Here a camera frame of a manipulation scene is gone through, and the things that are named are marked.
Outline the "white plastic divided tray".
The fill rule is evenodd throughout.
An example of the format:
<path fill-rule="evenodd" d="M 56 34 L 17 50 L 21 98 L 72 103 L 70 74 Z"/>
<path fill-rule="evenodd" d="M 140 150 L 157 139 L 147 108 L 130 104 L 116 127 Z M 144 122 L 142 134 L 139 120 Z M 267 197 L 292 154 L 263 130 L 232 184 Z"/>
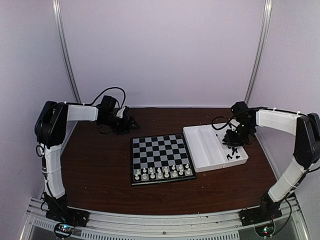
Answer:
<path fill-rule="evenodd" d="M 239 125 L 235 120 L 232 120 L 231 124 L 232 130 Z M 224 138 L 228 129 L 229 126 L 215 130 L 210 124 L 183 127 L 183 135 L 196 173 L 238 166 L 247 162 L 249 156 L 242 146 L 237 146 L 240 159 L 227 161 L 216 134 Z"/>

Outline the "black white chessboard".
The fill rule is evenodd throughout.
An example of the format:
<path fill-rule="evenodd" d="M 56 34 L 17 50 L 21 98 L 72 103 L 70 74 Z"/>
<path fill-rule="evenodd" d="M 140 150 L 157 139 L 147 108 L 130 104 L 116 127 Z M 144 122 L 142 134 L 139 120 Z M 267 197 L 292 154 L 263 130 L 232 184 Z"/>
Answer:
<path fill-rule="evenodd" d="M 130 144 L 130 171 L 132 186 L 188 181 L 197 178 L 191 155 L 189 153 L 185 137 L 182 133 L 146 137 L 133 137 L 130 139 Z M 133 181 L 134 167 L 163 167 L 171 164 L 190 164 L 192 171 L 195 173 L 195 177 L 147 182 Z"/>

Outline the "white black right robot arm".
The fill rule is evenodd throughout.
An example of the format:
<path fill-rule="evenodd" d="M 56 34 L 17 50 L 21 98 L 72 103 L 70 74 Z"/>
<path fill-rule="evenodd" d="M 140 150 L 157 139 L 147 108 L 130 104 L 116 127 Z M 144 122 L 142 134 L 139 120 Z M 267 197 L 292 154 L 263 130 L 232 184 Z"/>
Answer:
<path fill-rule="evenodd" d="M 227 130 L 223 142 L 229 147 L 249 144 L 249 136 L 258 128 L 271 129 L 284 143 L 275 143 L 283 148 L 281 156 L 287 157 L 277 182 L 263 195 L 256 210 L 259 220 L 268 220 L 279 204 L 290 195 L 310 173 L 320 159 L 320 116 L 315 112 L 302 113 L 268 107 L 248 107 L 243 101 L 231 107 L 231 119 L 238 125 Z"/>

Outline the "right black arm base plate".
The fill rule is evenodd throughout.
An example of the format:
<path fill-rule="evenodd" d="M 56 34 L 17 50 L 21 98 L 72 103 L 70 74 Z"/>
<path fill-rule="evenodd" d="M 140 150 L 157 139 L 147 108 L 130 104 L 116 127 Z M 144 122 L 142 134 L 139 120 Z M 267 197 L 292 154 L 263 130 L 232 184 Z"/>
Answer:
<path fill-rule="evenodd" d="M 239 211 L 242 226 L 255 225 L 281 217 L 280 205 L 281 202 L 273 202 L 268 195 L 263 196 L 259 206 Z"/>

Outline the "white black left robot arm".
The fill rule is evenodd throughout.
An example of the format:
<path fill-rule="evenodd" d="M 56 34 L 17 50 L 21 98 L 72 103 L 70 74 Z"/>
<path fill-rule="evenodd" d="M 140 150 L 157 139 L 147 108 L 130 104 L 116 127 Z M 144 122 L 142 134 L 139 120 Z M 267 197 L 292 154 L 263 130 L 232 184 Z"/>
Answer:
<path fill-rule="evenodd" d="M 61 149 L 66 138 L 68 122 L 96 122 L 99 127 L 107 126 L 117 135 L 138 130 L 134 117 L 127 116 L 129 107 L 124 106 L 116 113 L 115 103 L 107 100 L 96 106 L 80 103 L 47 101 L 36 121 L 34 132 L 39 154 L 42 157 L 41 171 L 45 181 L 45 202 L 61 222 L 72 218 L 67 207 L 67 195 L 61 173 Z"/>

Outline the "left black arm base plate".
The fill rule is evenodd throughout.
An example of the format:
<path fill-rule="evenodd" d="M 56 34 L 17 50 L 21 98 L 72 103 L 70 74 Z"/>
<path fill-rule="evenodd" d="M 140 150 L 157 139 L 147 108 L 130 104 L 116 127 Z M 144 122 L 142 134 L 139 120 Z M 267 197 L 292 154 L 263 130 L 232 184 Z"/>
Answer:
<path fill-rule="evenodd" d="M 60 223 L 66 223 L 74 227 L 86 227 L 90 213 L 86 210 L 80 210 L 68 207 L 67 195 L 60 198 L 54 198 L 44 193 L 44 202 L 47 204 L 45 217 Z"/>

